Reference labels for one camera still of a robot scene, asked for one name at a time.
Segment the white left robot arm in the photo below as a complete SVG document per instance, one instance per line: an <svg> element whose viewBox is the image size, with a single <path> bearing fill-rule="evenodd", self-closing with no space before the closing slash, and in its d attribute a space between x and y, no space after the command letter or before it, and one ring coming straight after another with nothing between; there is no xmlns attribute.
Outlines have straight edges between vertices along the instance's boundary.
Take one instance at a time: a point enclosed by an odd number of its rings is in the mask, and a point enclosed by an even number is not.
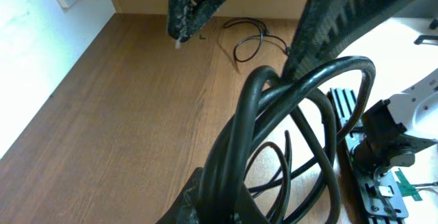
<svg viewBox="0 0 438 224"><path fill-rule="evenodd" d="M328 105L331 100L336 111L338 125L346 127L352 119L352 108L359 101L353 92L332 89L328 97L321 94L312 97L317 103ZM343 139L346 157L352 174L351 184L363 220L368 223L404 223L408 212L402 200L402 180L397 182L390 170L395 166L410 167L415 154L437 145L437 69L409 89L380 100L367 110L361 122ZM201 179L202 168L197 168L169 211L157 223L198 223L192 208ZM245 188L237 204L235 223L268 223Z"/></svg>

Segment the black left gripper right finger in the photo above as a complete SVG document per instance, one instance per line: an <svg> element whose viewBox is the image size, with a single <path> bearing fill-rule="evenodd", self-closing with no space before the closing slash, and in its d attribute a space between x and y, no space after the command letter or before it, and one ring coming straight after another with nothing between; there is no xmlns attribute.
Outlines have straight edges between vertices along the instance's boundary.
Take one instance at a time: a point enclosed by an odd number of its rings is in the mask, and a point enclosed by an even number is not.
<svg viewBox="0 0 438 224"><path fill-rule="evenodd" d="M242 223L249 224L269 224L268 219L258 208L254 199L251 197L247 187L242 184L240 194L237 198L234 207L235 213L237 213Z"/></svg>

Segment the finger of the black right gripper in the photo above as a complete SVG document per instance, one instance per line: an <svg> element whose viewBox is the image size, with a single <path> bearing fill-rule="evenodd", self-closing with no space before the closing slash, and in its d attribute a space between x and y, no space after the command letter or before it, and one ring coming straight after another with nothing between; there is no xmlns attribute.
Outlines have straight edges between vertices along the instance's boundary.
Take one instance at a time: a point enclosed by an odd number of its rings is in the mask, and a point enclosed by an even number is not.
<svg viewBox="0 0 438 224"><path fill-rule="evenodd" d="M178 49L199 31L226 0L168 0L167 34Z"/></svg>
<svg viewBox="0 0 438 224"><path fill-rule="evenodd" d="M334 67L354 41L415 0L307 0L282 79L298 80L314 69Z"/></svg>

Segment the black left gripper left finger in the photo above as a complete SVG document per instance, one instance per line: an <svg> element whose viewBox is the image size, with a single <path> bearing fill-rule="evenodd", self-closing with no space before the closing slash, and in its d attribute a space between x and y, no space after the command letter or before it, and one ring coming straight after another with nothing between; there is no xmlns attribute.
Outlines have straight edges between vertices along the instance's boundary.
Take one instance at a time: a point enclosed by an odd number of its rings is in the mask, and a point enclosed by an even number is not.
<svg viewBox="0 0 438 224"><path fill-rule="evenodd" d="M203 168L195 168L181 192L157 224L199 224L195 203Z"/></svg>

